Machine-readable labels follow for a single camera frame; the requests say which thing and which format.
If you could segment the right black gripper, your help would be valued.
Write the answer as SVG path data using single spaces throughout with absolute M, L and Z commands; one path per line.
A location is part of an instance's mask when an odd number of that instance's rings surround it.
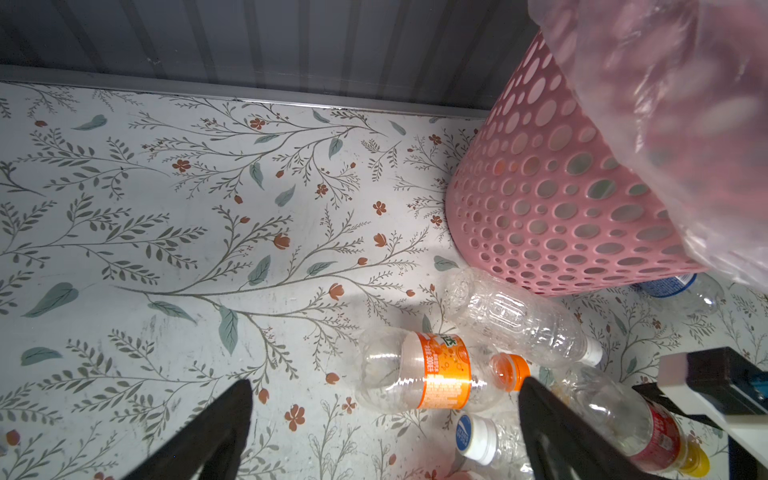
M 688 415 L 678 408 L 657 386 L 656 383 L 637 384 L 633 389 L 641 394 L 646 400 L 656 402 L 669 410 L 671 413 L 685 417 L 701 425 L 707 425 L 715 433 L 723 434 L 728 440 L 728 478 L 736 479 L 766 479 L 767 469 L 757 461 L 757 459 L 744 449 L 737 441 L 725 433 L 706 415 Z

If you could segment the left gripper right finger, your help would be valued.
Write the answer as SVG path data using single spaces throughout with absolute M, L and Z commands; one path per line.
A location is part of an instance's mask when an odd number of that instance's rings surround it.
M 538 380 L 528 377 L 519 391 L 519 416 L 536 480 L 652 479 Z

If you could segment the red label clear bottle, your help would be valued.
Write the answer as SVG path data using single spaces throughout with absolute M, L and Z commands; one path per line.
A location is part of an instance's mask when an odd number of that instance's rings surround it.
M 666 408 L 581 363 L 552 371 L 551 392 L 639 469 L 703 478 L 710 460 Z

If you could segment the blue label clear bottle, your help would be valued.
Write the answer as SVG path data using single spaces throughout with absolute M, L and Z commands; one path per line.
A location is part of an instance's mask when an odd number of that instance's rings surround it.
M 657 309 L 684 316 L 716 314 L 725 299 L 722 286 L 704 272 L 636 283 L 633 288 L 649 296 Z

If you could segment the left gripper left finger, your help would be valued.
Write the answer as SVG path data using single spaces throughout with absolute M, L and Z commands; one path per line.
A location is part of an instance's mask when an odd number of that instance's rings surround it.
M 252 410 L 250 382 L 236 381 L 127 477 L 235 479 L 247 444 Z

